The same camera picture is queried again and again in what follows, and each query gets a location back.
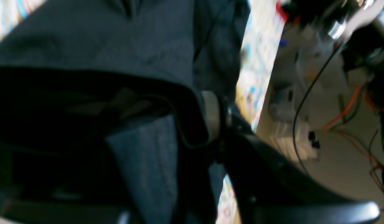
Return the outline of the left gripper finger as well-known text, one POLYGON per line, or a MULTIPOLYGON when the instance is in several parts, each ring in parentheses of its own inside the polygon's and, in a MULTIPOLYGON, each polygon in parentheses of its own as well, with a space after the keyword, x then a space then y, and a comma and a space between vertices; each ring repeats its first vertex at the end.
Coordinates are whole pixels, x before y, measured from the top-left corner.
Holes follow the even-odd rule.
POLYGON ((373 224, 380 208, 331 192, 250 130, 234 127, 226 98, 203 91, 210 156, 224 165, 243 224, 373 224))

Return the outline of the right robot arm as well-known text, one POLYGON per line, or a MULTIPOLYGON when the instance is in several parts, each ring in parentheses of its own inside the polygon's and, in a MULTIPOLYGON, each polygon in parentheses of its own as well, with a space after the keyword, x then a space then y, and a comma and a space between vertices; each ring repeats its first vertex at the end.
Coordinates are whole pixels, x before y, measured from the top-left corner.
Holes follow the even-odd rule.
POLYGON ((384 0, 290 0, 287 21, 312 26, 343 45, 344 70, 366 68, 366 98, 380 115, 384 150, 384 0))

